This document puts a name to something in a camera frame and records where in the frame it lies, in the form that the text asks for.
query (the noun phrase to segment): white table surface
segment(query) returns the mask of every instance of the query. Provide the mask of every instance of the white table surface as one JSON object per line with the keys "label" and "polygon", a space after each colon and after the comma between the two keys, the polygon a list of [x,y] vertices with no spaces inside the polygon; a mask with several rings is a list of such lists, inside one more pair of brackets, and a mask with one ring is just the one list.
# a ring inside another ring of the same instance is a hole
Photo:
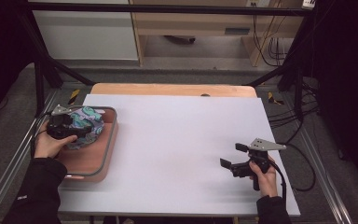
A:
{"label": "white table surface", "polygon": [[[117,111],[117,141],[105,180],[63,181],[61,212],[208,217],[257,213],[259,192],[252,180],[233,177],[219,159],[248,161],[235,143],[248,145],[257,137],[274,142],[260,99],[90,94],[84,105]],[[286,179],[287,211],[299,216],[279,153],[269,154]]]}

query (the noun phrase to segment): person's left hand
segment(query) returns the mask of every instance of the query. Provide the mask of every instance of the person's left hand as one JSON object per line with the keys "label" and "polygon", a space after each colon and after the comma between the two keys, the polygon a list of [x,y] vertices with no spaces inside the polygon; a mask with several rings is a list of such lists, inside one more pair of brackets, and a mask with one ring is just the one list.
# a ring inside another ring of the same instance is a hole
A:
{"label": "person's left hand", "polygon": [[57,140],[46,133],[47,128],[48,122],[46,121],[40,127],[40,130],[42,131],[36,138],[34,158],[54,158],[60,152],[60,149],[63,146],[77,139],[76,135],[71,135],[66,138]]}

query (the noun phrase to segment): black jacket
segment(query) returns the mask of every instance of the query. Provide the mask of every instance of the black jacket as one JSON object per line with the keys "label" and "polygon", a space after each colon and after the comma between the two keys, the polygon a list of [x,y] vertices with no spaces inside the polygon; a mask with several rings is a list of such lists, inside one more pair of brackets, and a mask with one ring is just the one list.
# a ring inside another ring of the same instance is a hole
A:
{"label": "black jacket", "polygon": [[[59,224],[58,186],[67,174],[60,162],[51,158],[32,159],[14,203],[3,224]],[[257,201],[260,224],[291,223],[281,197]]]}

